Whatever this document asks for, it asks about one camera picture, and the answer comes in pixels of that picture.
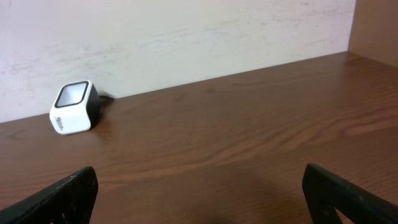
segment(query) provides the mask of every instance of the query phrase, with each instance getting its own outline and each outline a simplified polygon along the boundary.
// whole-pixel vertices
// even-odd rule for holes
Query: dark wood tabletop
[[[93,166],[92,223],[311,223],[307,163],[398,204],[397,161],[398,68],[339,53],[121,98],[83,133],[2,123],[0,208]]]

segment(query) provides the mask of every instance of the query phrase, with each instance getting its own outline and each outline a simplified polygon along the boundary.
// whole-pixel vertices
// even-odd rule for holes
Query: white cube-shaped device
[[[50,111],[52,126],[59,134],[71,134],[92,128],[100,118],[100,97],[89,80],[61,88]]]

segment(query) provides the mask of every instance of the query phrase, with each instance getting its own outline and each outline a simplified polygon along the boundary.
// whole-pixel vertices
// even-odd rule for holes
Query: wood grain
[[[398,1],[357,0],[349,51],[398,67]]]
[[[310,223],[306,163],[398,203],[398,68],[350,53],[116,100],[94,129],[0,124],[0,206],[83,166],[92,223]]]

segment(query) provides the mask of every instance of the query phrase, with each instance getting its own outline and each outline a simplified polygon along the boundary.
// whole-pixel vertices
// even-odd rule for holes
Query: brown table surface
[[[94,129],[0,124],[0,208],[84,166],[92,223],[310,223],[317,163],[398,204],[398,68],[349,53],[114,101]]]

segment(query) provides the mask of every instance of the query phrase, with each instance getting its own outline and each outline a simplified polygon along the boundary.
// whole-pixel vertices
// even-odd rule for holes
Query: black object
[[[0,224],[88,224],[97,192],[94,168],[85,167],[0,211]]]
[[[302,187],[314,224],[341,224],[335,208],[355,223],[398,223],[398,207],[318,165],[307,165]]]

